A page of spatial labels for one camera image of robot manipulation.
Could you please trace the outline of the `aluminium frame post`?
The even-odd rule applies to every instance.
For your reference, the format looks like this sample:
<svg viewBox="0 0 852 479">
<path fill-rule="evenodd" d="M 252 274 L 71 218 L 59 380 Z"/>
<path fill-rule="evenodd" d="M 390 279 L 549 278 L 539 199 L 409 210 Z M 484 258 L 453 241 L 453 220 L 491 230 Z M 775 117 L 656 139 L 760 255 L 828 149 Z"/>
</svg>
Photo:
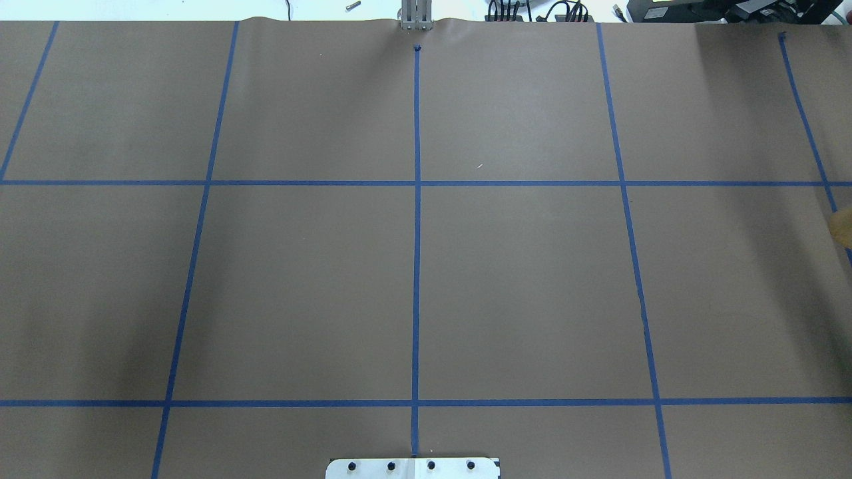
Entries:
<svg viewBox="0 0 852 479">
<path fill-rule="evenodd" d="M 432 0 L 402 0 L 398 12 L 403 31 L 430 31 L 434 27 Z"/>
</svg>

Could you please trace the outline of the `bamboo cup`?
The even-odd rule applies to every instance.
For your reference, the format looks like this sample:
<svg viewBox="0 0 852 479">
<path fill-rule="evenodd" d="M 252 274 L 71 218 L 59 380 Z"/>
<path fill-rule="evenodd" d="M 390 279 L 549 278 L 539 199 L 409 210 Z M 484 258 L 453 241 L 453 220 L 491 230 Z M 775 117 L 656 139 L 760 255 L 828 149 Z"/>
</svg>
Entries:
<svg viewBox="0 0 852 479">
<path fill-rule="evenodd" d="M 852 208 L 851 206 L 833 212 L 828 220 L 831 239 L 844 249 L 852 248 Z"/>
</svg>

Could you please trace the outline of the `white metal base plate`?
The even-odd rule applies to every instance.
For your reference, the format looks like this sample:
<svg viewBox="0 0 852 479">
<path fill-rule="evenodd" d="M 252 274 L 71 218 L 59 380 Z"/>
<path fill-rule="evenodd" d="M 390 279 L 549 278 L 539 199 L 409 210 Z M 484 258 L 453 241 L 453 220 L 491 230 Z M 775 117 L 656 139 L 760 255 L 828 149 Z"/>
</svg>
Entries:
<svg viewBox="0 0 852 479">
<path fill-rule="evenodd" d="M 339 458 L 325 478 L 500 478 L 498 458 Z"/>
</svg>

